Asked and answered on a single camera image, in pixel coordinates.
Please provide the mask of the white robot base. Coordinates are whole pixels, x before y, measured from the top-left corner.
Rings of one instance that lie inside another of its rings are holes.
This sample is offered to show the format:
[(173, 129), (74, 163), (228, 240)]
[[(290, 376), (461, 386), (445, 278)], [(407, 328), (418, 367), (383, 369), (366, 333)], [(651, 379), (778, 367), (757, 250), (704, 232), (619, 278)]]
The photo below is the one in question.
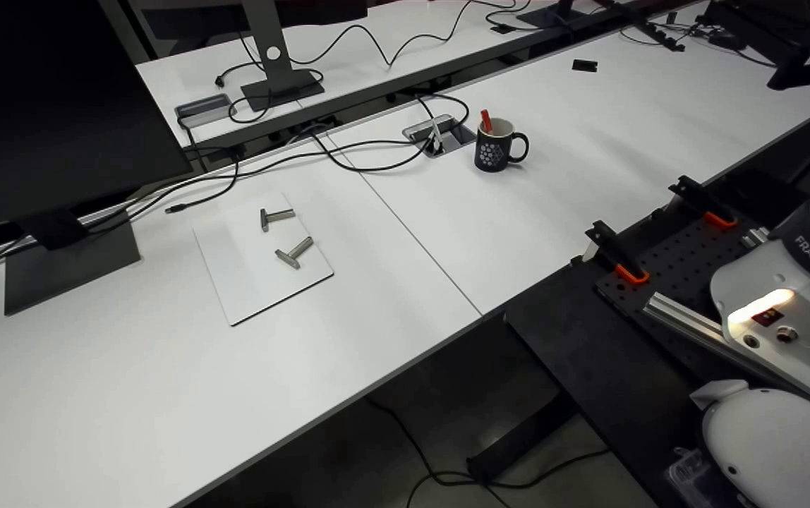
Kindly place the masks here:
[(720, 395), (706, 448), (753, 508), (810, 508), (810, 199), (766, 244), (711, 276), (722, 338), (788, 380)]

